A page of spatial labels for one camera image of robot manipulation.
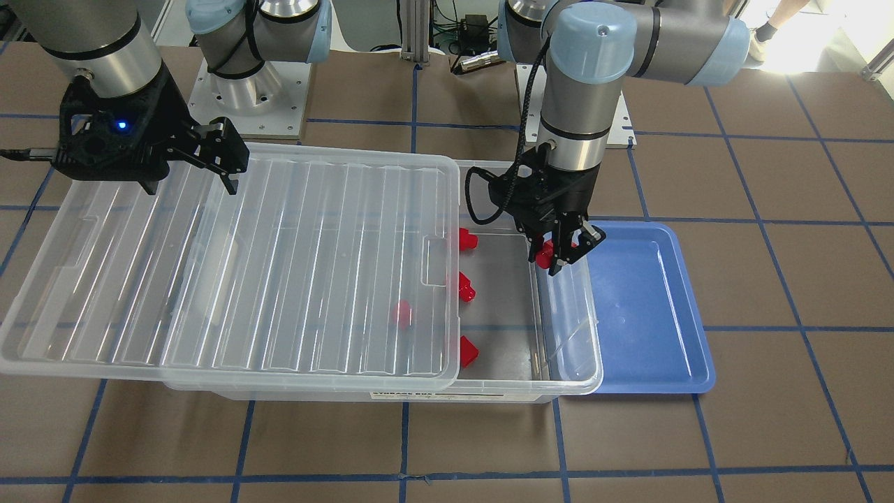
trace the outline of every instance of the translucent plastic lid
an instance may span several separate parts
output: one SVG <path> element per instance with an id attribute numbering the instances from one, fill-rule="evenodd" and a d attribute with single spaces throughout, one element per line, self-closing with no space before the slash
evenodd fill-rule
<path id="1" fill-rule="evenodd" d="M 459 169 L 249 144 L 207 171 L 74 183 L 0 327 L 0 371 L 332 391 L 459 372 Z"/>

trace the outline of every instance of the red object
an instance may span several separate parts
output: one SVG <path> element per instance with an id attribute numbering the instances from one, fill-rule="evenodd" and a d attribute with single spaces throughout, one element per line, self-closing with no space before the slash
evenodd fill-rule
<path id="1" fill-rule="evenodd" d="M 474 250 L 478 247 L 478 236 L 470 233 L 467 228 L 460 227 L 460 252 Z"/>
<path id="2" fill-rule="evenodd" d="M 572 242 L 571 248 L 577 248 L 578 244 Z M 537 256 L 534 257 L 534 262 L 540 266 L 540 269 L 549 269 L 550 265 L 552 265 L 552 239 L 546 240 L 544 242 L 544 247 L 537 252 Z"/>
<path id="3" fill-rule="evenodd" d="M 464 303 L 471 302 L 475 298 L 475 289 L 472 288 L 472 282 L 468 280 L 466 275 L 460 272 L 460 299 Z"/>
<path id="4" fill-rule="evenodd" d="M 460 337 L 460 365 L 463 369 L 478 357 L 478 348 L 466 336 Z"/>
<path id="5" fill-rule="evenodd" d="M 406 330 L 413 323 L 413 308 L 405 300 L 400 300 L 392 309 L 392 323 Z"/>

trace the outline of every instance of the white mounting plate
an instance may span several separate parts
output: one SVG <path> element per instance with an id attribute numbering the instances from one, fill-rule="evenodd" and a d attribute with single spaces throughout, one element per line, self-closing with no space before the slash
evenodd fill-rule
<path id="1" fill-rule="evenodd" d="M 519 110 L 525 99 L 525 87 L 527 77 L 531 74 L 530 64 L 516 64 L 515 75 L 519 83 Z M 546 87 L 546 70 L 541 66 L 537 69 L 534 78 L 534 88 L 531 90 L 531 103 L 527 109 L 527 125 L 525 137 L 528 143 L 537 141 L 537 129 L 540 127 L 540 108 L 544 103 L 544 88 Z M 626 149 L 630 142 L 637 144 L 637 136 L 633 133 L 633 123 L 630 121 L 630 112 L 627 111 L 627 101 L 624 93 L 618 98 L 618 107 L 615 109 L 614 120 L 609 130 L 609 149 Z"/>
<path id="2" fill-rule="evenodd" d="M 196 76 L 196 85 L 190 94 L 190 113 L 200 124 L 225 115 L 236 126 L 236 131 L 247 139 L 298 140 L 304 111 L 310 90 L 310 64 L 270 62 L 283 79 L 283 86 L 289 91 L 290 104 L 282 104 L 263 115 L 234 115 L 223 110 L 211 91 L 208 80 L 207 63 L 203 60 Z"/>

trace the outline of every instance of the tiled table surface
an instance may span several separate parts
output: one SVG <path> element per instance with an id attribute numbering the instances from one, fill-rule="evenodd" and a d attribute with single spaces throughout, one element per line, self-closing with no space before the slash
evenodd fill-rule
<path id="1" fill-rule="evenodd" d="M 34 45 L 0 51 L 0 144 L 51 145 L 60 73 Z M 200 53 L 163 54 L 189 94 Z M 511 67 L 433 58 L 332 54 L 302 142 L 509 159 Z M 894 501 L 894 107 L 851 74 L 625 92 L 639 146 L 608 152 L 591 212 L 678 234 L 711 392 L 255 404 L 3 376 L 0 501 Z M 5 313 L 69 183 L 0 176 Z"/>

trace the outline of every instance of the blue plastic tray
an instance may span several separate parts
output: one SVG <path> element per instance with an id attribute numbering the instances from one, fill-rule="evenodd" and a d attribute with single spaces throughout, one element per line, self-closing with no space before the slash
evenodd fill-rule
<path id="1" fill-rule="evenodd" d="M 604 380 L 596 393 L 704 393 L 714 365 L 677 236 L 651 222 L 593 222 L 587 255 Z"/>

